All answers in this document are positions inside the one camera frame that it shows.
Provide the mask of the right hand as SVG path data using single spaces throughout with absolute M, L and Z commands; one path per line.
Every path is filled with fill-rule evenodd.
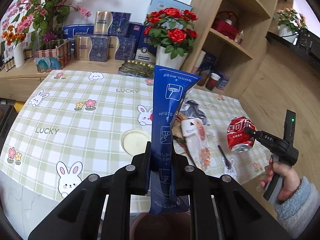
M 293 166 L 275 161 L 273 157 L 271 157 L 268 161 L 268 165 L 265 166 L 264 174 L 259 177 L 259 188 L 265 189 L 275 174 L 278 174 L 283 178 L 277 200 L 279 202 L 285 202 L 299 189 L 301 184 L 300 177 Z

